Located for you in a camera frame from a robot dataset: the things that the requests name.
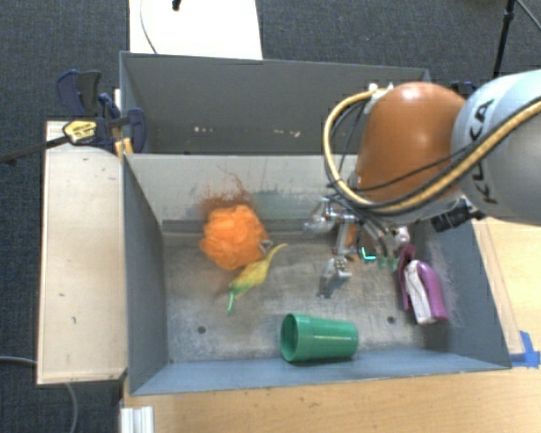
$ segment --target wooden board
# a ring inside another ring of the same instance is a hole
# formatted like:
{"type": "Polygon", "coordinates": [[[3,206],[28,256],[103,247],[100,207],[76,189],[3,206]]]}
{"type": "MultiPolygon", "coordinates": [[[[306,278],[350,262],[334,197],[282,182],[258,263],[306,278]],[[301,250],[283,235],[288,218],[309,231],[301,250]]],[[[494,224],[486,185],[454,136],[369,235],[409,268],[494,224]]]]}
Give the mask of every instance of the wooden board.
{"type": "Polygon", "coordinates": [[[120,180],[109,152],[46,152],[37,383],[117,379],[126,368],[120,180]]]}

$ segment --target green plastic cup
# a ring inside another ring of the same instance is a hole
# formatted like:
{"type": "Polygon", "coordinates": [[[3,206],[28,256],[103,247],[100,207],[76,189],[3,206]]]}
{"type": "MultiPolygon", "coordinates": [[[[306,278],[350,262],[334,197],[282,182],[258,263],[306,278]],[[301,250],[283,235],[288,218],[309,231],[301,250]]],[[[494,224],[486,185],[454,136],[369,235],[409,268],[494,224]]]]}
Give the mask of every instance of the green plastic cup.
{"type": "Polygon", "coordinates": [[[350,357],[358,345],[352,322],[290,313],[280,327],[280,351],[290,363],[350,357]]]}

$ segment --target gray carpet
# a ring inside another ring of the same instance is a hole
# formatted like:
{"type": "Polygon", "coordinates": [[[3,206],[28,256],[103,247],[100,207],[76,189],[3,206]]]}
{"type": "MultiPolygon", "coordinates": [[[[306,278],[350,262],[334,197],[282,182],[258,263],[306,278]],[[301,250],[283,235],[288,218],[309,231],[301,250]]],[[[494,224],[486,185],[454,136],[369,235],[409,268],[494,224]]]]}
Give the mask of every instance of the gray carpet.
{"type": "MultiPolygon", "coordinates": [[[[541,0],[524,0],[541,22],[541,0]]],[[[263,55],[424,67],[448,84],[491,77],[507,0],[257,0],[263,55]]],[[[541,67],[541,34],[516,8],[503,70],[541,67]]],[[[41,140],[64,115],[54,82],[99,69],[100,91],[118,85],[128,48],[127,0],[0,0],[0,153],[41,140]]],[[[0,355],[35,357],[41,233],[41,157],[0,166],[0,355]]],[[[65,431],[64,390],[39,390],[32,371],[1,366],[1,431],[65,431]]],[[[115,431],[117,383],[76,387],[78,431],[115,431]]]]}

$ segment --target blue tape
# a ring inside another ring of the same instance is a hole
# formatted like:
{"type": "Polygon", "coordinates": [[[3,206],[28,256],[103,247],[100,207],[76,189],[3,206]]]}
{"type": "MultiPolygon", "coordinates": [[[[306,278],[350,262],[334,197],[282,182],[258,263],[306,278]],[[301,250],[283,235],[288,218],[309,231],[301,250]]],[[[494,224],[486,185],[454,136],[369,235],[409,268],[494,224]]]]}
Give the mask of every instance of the blue tape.
{"type": "Polygon", "coordinates": [[[528,332],[519,330],[519,334],[521,335],[521,340],[523,340],[525,353],[509,355],[513,367],[533,367],[538,369],[539,365],[541,365],[541,352],[533,349],[531,337],[529,336],[528,332]]]}

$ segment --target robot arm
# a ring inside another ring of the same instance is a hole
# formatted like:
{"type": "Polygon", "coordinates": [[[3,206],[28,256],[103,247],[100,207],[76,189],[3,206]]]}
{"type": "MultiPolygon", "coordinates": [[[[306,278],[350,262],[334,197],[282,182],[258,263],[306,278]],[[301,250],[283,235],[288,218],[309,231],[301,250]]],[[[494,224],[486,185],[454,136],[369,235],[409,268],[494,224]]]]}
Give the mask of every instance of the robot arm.
{"type": "Polygon", "coordinates": [[[435,217],[468,200],[483,214],[541,224],[541,70],[498,78],[465,102],[433,84],[404,84],[372,107],[354,188],[330,153],[345,99],[326,120],[326,172],[359,216],[386,226],[435,217]]]}

